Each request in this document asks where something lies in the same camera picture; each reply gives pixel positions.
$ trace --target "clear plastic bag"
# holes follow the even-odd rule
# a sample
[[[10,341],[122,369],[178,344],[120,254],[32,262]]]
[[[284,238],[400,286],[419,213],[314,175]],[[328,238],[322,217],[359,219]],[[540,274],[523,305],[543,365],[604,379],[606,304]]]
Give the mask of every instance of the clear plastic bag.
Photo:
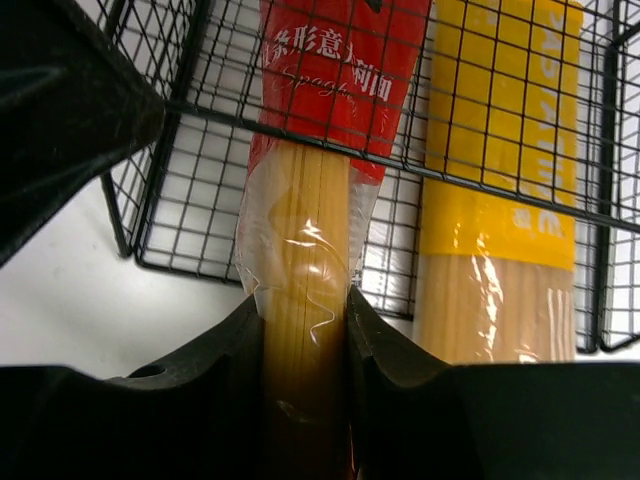
[[[265,320],[263,468],[277,473],[266,478],[347,478],[350,168],[346,157],[281,142],[246,186],[243,266]]]
[[[573,205],[580,6],[436,13],[427,165]],[[431,180],[423,195],[414,341],[450,363],[572,360],[574,220]]]

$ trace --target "metal grid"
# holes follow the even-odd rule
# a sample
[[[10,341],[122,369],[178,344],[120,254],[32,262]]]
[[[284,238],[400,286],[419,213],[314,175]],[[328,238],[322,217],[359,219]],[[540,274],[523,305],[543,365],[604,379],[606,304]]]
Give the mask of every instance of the metal grid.
[[[159,54],[152,45],[157,39],[166,42],[175,55],[163,58],[171,58],[172,66],[179,63],[180,49],[184,48],[192,18],[190,13],[202,2],[130,0],[125,3],[137,15],[120,16],[117,25],[126,27],[116,29],[114,38],[122,49],[126,43],[124,38],[130,32],[132,40],[125,50],[139,70],[169,99],[169,111],[179,114],[175,138],[171,135],[170,139],[173,148],[154,157],[153,168],[157,169],[157,175],[152,184],[147,185],[144,200],[140,192],[148,177],[151,150],[120,167],[122,173],[116,184],[119,197],[125,199],[120,200],[120,212],[127,208],[132,208],[133,212],[130,216],[123,215],[128,238],[131,238],[141,202],[147,202],[146,215],[138,216],[141,235],[137,239],[137,257],[141,264],[238,282],[232,264],[233,237],[251,135],[254,131],[283,138],[288,135],[286,131],[258,122],[262,106],[259,52],[265,43],[259,31],[258,0],[218,0],[210,15],[197,19],[206,24],[206,29],[202,41],[190,45],[197,48],[198,57],[184,96],[171,95],[170,87],[175,84],[172,71],[176,67],[173,70],[162,67],[163,62],[159,61]],[[635,22],[640,20],[640,2],[583,0],[582,3],[584,22],[580,34],[576,132],[579,182],[575,207],[496,188],[483,182],[483,175],[477,182],[452,175],[446,175],[445,180],[569,213],[579,219],[575,281],[578,346],[582,351],[593,351],[599,341],[602,341],[602,349],[611,349],[634,340],[639,331],[635,324],[636,315],[639,315],[636,305],[640,302],[640,297],[636,297],[639,283],[635,271],[640,268],[636,266],[636,256],[640,254],[635,253],[635,245],[636,232],[640,232],[636,203],[640,197],[637,186],[637,159],[640,158],[637,128],[640,105],[637,104],[640,94],[636,95],[640,82],[634,68],[640,52],[637,52],[639,44],[634,37],[629,35],[625,38],[627,41],[620,42],[619,51],[614,53],[621,60],[613,71],[608,70],[611,65],[607,62],[612,57],[612,41],[621,32],[636,28]],[[155,9],[159,9],[158,13],[152,12]],[[168,29],[162,27],[163,22],[150,20],[167,18],[160,11],[169,12],[167,15],[173,18],[166,24]],[[430,25],[436,23],[432,18]],[[161,27],[155,32],[153,25]],[[177,36],[169,33],[172,29]],[[434,54],[439,52],[433,51],[428,35],[421,47],[419,65],[411,80],[391,157],[382,159],[365,155],[394,168],[387,171],[363,249],[362,271],[358,272],[355,281],[361,284],[374,307],[390,317],[411,318],[413,311],[420,177],[442,177],[439,172],[424,168],[429,67]],[[613,98],[608,98],[612,91]],[[616,117],[614,134],[606,131],[608,114]],[[298,140],[319,143],[312,139]],[[350,152],[330,142],[323,146]],[[351,153],[362,156],[362,152]],[[125,178],[126,169],[134,173],[134,178],[140,179],[139,186]],[[555,199],[555,194],[561,193],[562,189],[554,184],[552,191]],[[607,319],[606,325],[599,325],[602,338],[594,332],[596,318],[600,322]]]
[[[616,30],[624,41],[615,42],[617,83],[615,144],[612,154],[614,171],[613,215],[637,223],[640,201],[640,2],[616,4],[612,11],[618,19]],[[604,319],[602,349],[613,351],[640,338],[640,236],[624,229],[611,233],[610,269]]]
[[[156,92],[171,98],[196,0],[82,0],[80,5]],[[122,256],[132,252],[156,148],[146,147],[102,177]]]

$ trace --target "plastic wrapping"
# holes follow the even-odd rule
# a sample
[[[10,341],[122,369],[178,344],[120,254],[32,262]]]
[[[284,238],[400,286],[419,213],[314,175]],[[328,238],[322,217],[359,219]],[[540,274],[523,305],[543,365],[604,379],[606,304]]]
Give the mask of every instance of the plastic wrapping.
[[[574,205],[580,6],[436,15],[427,165]],[[574,220],[432,180],[423,195],[416,343],[450,363],[572,360]]]
[[[429,0],[260,4],[261,123],[388,156]],[[236,263],[265,319],[261,478],[353,475],[344,311],[384,167],[255,135]]]

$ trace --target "black plastic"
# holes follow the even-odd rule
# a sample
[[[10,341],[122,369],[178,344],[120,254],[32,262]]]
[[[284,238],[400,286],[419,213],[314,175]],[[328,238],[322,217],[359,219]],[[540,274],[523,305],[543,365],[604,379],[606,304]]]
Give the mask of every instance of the black plastic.
[[[355,444],[367,480],[638,476],[640,365],[449,367],[359,292],[351,302]]]
[[[254,450],[261,328],[249,299],[129,378],[0,369],[0,478],[240,478]]]
[[[73,0],[0,1],[0,265],[160,133],[160,98]]]
[[[347,328],[365,480],[637,477],[640,365],[450,367],[356,289]],[[261,352],[249,298],[128,378],[0,369],[0,478],[245,477],[256,459]]]

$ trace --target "red spaghetti package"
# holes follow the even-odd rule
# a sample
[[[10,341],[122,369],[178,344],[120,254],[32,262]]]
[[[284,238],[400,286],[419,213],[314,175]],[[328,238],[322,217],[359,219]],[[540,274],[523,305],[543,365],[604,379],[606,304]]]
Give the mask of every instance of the red spaghetti package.
[[[261,0],[260,123],[389,156],[429,6]],[[265,320],[261,478],[354,473],[344,314],[383,177],[362,159],[252,139],[236,263]]]

